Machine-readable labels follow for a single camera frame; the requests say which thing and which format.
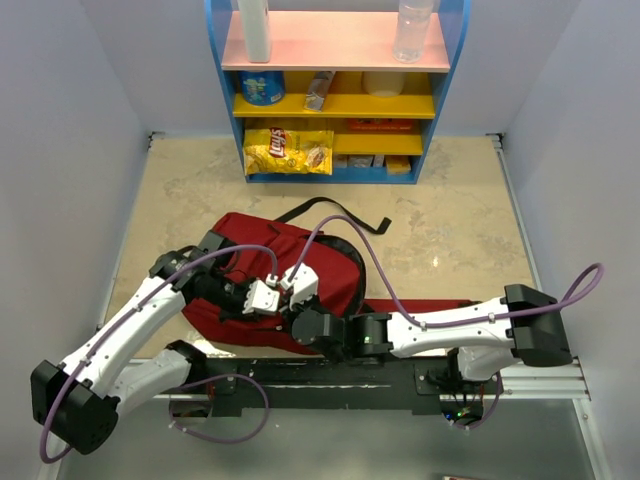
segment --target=lay's logo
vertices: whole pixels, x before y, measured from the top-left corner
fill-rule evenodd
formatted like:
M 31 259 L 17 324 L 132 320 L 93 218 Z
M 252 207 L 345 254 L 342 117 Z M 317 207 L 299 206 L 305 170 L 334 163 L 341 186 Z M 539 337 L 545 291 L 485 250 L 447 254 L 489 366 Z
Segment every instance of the lay's logo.
M 287 137 L 284 134 L 284 129 L 272 127 L 269 130 L 271 131 L 269 154 L 274 158 L 284 158 L 284 146 L 287 144 Z

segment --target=toy shelf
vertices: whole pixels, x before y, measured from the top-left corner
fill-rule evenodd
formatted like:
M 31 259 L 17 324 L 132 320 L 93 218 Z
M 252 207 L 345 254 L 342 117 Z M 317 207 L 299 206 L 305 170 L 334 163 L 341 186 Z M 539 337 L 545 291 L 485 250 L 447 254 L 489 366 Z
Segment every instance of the toy shelf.
M 255 174 L 247 182 L 387 183 L 418 181 L 431 139 L 464 44 L 471 0 L 441 0 L 431 17 L 425 53 L 412 64 L 397 62 L 392 45 L 397 12 L 270 11 L 272 41 L 267 63 L 250 63 L 241 18 L 231 0 L 205 0 L 211 52 L 243 168 L 244 119 L 250 117 L 331 118 L 333 150 L 340 154 L 409 155 L 411 171 L 390 175 L 386 168 L 334 168 L 332 175 Z M 242 96 L 238 70 L 285 72 L 285 96 L 275 105 L 256 107 Z M 314 72 L 335 70 L 322 112 L 302 108 Z M 380 98 L 365 93 L 362 72 L 407 72 L 400 95 Z M 357 132 L 346 118 L 415 119 L 405 132 Z
M 303 107 L 314 72 L 285 72 L 286 93 L 275 105 L 256 107 L 241 92 L 236 93 L 236 117 L 337 117 L 337 118 L 428 118 L 436 116 L 431 85 L 426 73 L 409 73 L 404 90 L 395 97 L 381 98 L 362 90 L 362 72 L 337 72 L 321 112 Z
M 398 12 L 270 12 L 271 59 L 257 64 L 247 58 L 240 13 L 236 11 L 231 16 L 222 68 L 449 71 L 436 13 L 431 17 L 425 53 L 416 63 L 400 63 L 391 55 L 397 22 Z

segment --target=red backpack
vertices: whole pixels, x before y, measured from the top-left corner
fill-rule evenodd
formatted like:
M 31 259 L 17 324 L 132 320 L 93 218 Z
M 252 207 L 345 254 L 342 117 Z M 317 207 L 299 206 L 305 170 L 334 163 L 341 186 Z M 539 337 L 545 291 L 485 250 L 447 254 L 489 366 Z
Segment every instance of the red backpack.
M 378 228 L 373 228 L 357 218 L 339 203 L 325 197 L 316 197 L 285 213 L 276 220 L 227 213 L 213 226 L 212 230 L 237 244 L 265 245 L 272 249 L 278 258 L 278 276 L 293 266 L 307 241 L 309 230 L 288 225 L 292 220 L 318 202 L 331 202 L 338 205 L 344 213 L 362 229 L 375 235 L 384 234 L 391 220 L 384 218 Z M 366 270 L 358 250 L 346 240 L 320 233 L 315 237 L 305 264 L 311 267 L 318 277 L 318 297 L 320 303 L 334 315 L 346 317 L 361 311 L 365 300 Z M 252 277 L 265 278 L 271 272 L 268 256 L 257 251 L 243 251 L 236 255 L 227 267 L 227 278 L 240 283 Z M 416 311 L 430 311 L 455 308 L 460 301 L 424 301 L 406 305 Z M 377 302 L 376 311 L 392 310 L 389 302 Z M 187 320 L 207 340 L 244 346 L 269 346 L 294 353 L 315 354 L 298 345 L 283 328 L 280 315 L 261 316 L 258 321 L 234 319 L 234 315 L 221 312 L 218 306 L 198 299 L 189 304 L 183 314 Z

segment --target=red fabric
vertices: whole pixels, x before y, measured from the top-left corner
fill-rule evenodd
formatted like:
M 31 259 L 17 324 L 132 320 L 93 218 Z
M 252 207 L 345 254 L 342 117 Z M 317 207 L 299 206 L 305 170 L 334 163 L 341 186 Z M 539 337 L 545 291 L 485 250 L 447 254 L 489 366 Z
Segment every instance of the red fabric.
M 213 231 L 237 244 L 253 243 L 271 248 L 278 257 L 278 276 L 295 265 L 306 242 L 309 230 L 285 223 L 252 217 L 241 213 L 228 213 L 216 223 Z M 341 316 L 358 286 L 360 271 L 357 265 L 336 250 L 314 243 L 305 264 L 322 279 L 318 297 L 322 305 Z M 248 277 L 264 278 L 271 273 L 269 256 L 257 251 L 243 251 L 229 279 L 241 282 Z M 207 340 L 246 346 L 270 346 L 295 353 L 312 352 L 298 345 L 290 335 L 275 330 L 282 324 L 280 315 L 262 317 L 259 322 L 227 320 L 220 323 L 220 309 L 204 300 L 196 300 L 183 311 L 187 320 Z

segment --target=blue shelf frame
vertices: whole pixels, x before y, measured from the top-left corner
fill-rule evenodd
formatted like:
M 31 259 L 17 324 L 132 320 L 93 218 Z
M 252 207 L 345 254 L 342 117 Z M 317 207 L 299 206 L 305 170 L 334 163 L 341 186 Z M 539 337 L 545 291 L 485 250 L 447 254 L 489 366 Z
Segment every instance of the blue shelf frame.
M 231 0 L 204 0 L 207 31 L 213 61 L 220 79 L 227 115 L 240 156 L 240 166 L 244 171 L 242 144 L 244 129 L 241 118 L 233 116 L 233 102 L 236 93 L 234 72 L 222 69 L 222 56 L 231 24 L 233 12 Z M 444 37 L 449 64 L 448 73 L 429 73 L 436 117 L 432 121 L 421 122 L 424 151 L 419 157 L 411 158 L 411 173 L 389 175 L 385 168 L 334 168 L 333 175 L 285 175 L 255 174 L 245 177 L 249 183 L 373 183 L 373 184 L 415 184 L 424 166 L 433 134 L 445 105 L 449 86 L 458 66 L 458 60 L 464 46 L 471 15 L 471 0 L 442 0 L 438 9 L 440 26 Z

